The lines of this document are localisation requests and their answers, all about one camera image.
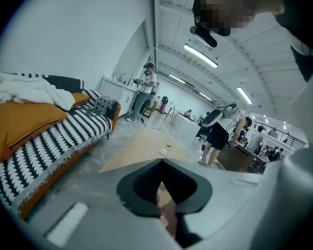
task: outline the fluffy white throw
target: fluffy white throw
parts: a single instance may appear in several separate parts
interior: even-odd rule
[[[0,73],[0,104],[13,100],[16,103],[47,103],[70,110],[75,100],[70,92],[56,89],[42,78],[27,78]]]

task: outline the concrete floor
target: concrete floor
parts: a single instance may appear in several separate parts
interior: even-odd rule
[[[170,127],[171,117],[160,114],[155,111],[151,118],[144,117],[145,125],[148,129],[155,129],[168,136],[175,135],[173,129]],[[47,191],[47,193],[40,199],[35,206],[31,215],[35,213],[40,207],[46,204],[49,200],[55,199],[58,194],[65,191],[71,191],[78,194],[86,194],[84,188],[80,185],[84,180],[96,173],[104,166],[104,164],[111,158],[113,153],[117,151],[125,142],[137,132],[139,129],[144,128],[144,124],[140,120],[135,122],[128,122],[124,116],[120,117],[113,134],[110,135],[109,140],[100,140],[92,150],[85,153],[75,164],[73,164]],[[197,161],[201,156],[201,146],[203,141],[198,140],[181,140],[174,138],[178,146],[180,146],[187,155],[187,160],[193,164],[200,166]],[[220,168],[220,164],[215,165],[215,169]]]

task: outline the ceiling light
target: ceiling light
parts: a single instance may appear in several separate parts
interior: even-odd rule
[[[249,99],[249,97],[247,96],[247,94],[245,94],[244,90],[242,90],[241,87],[238,87],[237,89],[238,89],[238,91],[242,94],[242,96],[246,99],[247,103],[249,103],[249,104],[252,105],[251,100]]]
[[[171,77],[171,78],[173,78],[174,80],[179,81],[180,83],[185,84],[185,82],[184,82],[184,81],[180,80],[179,78],[177,78],[177,77],[175,77],[175,76],[173,76],[173,75],[171,75],[171,74],[169,74],[168,76],[169,76],[169,77]]]
[[[185,50],[188,50],[189,52],[192,52],[194,55],[198,56],[199,58],[203,59],[206,63],[210,64],[213,68],[216,68],[218,66],[218,64],[214,62],[210,57],[192,48],[190,45],[185,44],[183,48]]]
[[[203,93],[201,93],[201,92],[199,92],[199,94],[200,94],[200,95],[202,95],[202,96],[204,96],[206,99],[208,99],[208,100],[212,101],[212,99],[211,99],[211,98],[209,98],[209,97],[207,97],[205,94],[203,94]]]

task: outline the white ceiling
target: white ceiling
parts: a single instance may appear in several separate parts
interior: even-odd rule
[[[155,0],[156,63],[158,72],[190,82],[214,104],[236,102],[249,112],[297,124],[290,103],[304,86],[290,49],[290,35],[271,14],[258,15],[247,28],[228,37],[215,35],[208,48],[193,37],[194,0]],[[212,68],[183,49],[189,44],[218,63]],[[248,106],[237,91],[241,86],[253,102]]]

